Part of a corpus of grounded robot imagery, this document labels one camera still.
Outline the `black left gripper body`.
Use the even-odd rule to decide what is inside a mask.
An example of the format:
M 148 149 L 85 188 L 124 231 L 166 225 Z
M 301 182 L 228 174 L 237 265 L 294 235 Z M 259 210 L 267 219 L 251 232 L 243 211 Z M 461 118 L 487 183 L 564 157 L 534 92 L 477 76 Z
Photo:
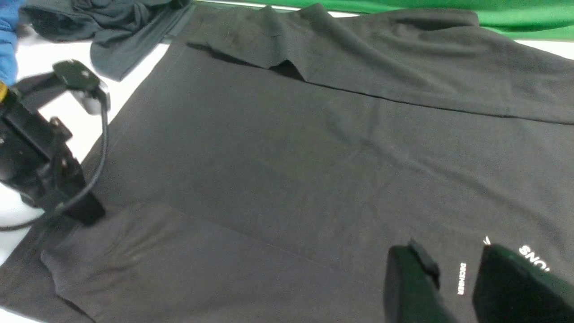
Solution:
M 99 163 L 89 181 L 67 146 L 72 137 L 58 118 L 45 119 L 39 109 L 64 92 L 54 72 L 29 76 L 15 87 L 1 84 L 1 182 L 44 214 L 25 223 L 65 215 L 94 225 L 106 215 L 93 188 L 106 162 L 106 114 L 102 121 Z

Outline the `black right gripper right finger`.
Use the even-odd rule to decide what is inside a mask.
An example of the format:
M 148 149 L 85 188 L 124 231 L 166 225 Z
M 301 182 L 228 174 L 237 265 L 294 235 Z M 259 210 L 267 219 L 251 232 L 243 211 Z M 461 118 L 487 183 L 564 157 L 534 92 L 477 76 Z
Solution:
M 572 323 L 569 282 L 499 244 L 484 247 L 472 304 L 480 323 Z

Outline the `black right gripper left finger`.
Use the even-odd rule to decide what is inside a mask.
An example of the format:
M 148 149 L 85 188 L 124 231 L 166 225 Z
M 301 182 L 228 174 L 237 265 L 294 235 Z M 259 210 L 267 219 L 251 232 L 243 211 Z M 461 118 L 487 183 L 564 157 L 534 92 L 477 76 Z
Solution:
M 389 248 L 385 276 L 387 323 L 455 323 L 439 294 L 440 270 L 414 239 Z

